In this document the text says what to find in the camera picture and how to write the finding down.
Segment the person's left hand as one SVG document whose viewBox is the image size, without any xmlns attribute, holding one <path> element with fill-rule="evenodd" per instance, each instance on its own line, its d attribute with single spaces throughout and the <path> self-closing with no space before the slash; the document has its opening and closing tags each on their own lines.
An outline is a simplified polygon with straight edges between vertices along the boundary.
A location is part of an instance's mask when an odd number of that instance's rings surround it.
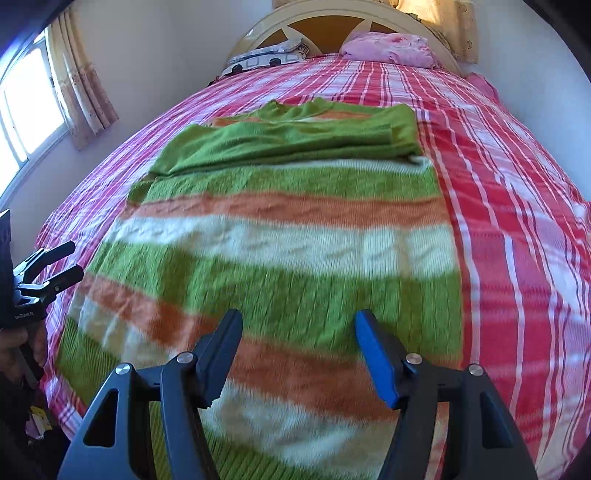
<svg viewBox="0 0 591 480">
<path fill-rule="evenodd" d="M 0 332 L 1 373 L 13 384 L 20 384 L 25 375 L 25 363 L 21 360 L 22 345 L 28 345 L 37 364 L 43 367 L 47 361 L 47 329 L 43 322 L 29 327 L 2 329 Z"/>
</svg>

